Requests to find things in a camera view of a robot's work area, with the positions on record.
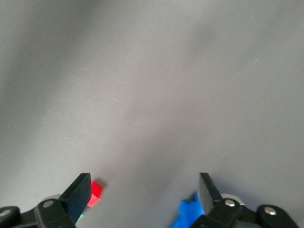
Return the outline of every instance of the bolt head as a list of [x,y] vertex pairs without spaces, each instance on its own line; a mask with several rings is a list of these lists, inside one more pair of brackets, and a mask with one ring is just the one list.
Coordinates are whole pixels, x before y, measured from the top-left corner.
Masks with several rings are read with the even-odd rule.
[[230,199],[225,200],[225,204],[229,207],[234,207],[236,205],[235,202]]
[[264,211],[269,215],[276,215],[276,210],[271,207],[265,207]]
[[43,206],[44,208],[48,208],[48,207],[52,206],[53,203],[54,203],[54,202],[53,202],[52,200],[48,200],[48,201],[46,201],[42,206]]
[[6,215],[8,215],[8,214],[10,214],[11,213],[11,210],[4,210],[4,211],[2,211],[1,213],[0,213],[0,217],[4,217],[4,216],[6,216]]

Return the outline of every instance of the blue plastic piece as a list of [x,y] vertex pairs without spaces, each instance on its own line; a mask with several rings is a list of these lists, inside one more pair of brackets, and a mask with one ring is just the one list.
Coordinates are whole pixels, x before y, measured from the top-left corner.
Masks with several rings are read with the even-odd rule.
[[205,213],[199,200],[199,194],[195,194],[194,201],[182,201],[179,205],[179,213],[179,217],[174,221],[171,228],[190,228],[201,215],[204,215]]

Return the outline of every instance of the gray surface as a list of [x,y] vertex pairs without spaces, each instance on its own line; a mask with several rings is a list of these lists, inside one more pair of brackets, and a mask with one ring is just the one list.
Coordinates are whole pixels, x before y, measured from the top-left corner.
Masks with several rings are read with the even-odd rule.
[[209,172],[304,227],[304,4],[1,1],[0,206],[81,172],[78,227],[166,227]]

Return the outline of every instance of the red block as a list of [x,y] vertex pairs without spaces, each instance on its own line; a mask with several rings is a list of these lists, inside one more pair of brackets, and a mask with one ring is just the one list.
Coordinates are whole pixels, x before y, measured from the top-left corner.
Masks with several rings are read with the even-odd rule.
[[92,182],[91,188],[92,196],[87,205],[92,208],[100,201],[104,188],[94,181]]

